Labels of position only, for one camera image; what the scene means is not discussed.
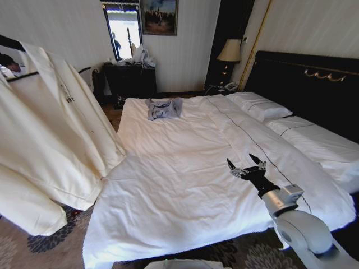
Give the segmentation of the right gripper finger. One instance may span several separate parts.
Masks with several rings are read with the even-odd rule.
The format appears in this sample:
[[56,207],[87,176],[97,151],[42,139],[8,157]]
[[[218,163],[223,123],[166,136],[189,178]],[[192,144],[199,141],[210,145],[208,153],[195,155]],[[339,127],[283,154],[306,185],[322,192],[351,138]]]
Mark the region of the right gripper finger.
[[230,173],[233,176],[238,177],[238,178],[242,178],[242,176],[247,174],[247,170],[237,168],[236,166],[234,166],[234,164],[228,158],[226,158],[226,160],[227,160],[228,167],[230,169]]
[[249,154],[249,156],[252,158],[252,160],[257,165],[257,168],[259,170],[266,170],[266,162],[265,161],[261,161],[258,157],[254,156],[252,154]]

